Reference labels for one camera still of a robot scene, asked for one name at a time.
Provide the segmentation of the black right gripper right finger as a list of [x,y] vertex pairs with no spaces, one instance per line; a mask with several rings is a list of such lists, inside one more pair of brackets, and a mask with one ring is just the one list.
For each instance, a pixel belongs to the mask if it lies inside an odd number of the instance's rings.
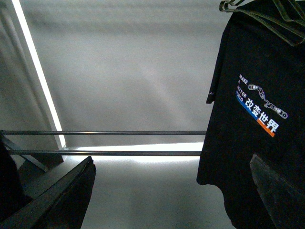
[[258,194],[277,229],[305,227],[305,191],[259,155],[250,161]]

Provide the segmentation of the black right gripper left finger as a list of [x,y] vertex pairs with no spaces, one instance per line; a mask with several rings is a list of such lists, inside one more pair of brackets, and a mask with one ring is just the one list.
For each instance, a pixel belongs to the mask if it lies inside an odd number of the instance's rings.
[[80,229],[92,196],[91,156],[0,224],[2,229]]

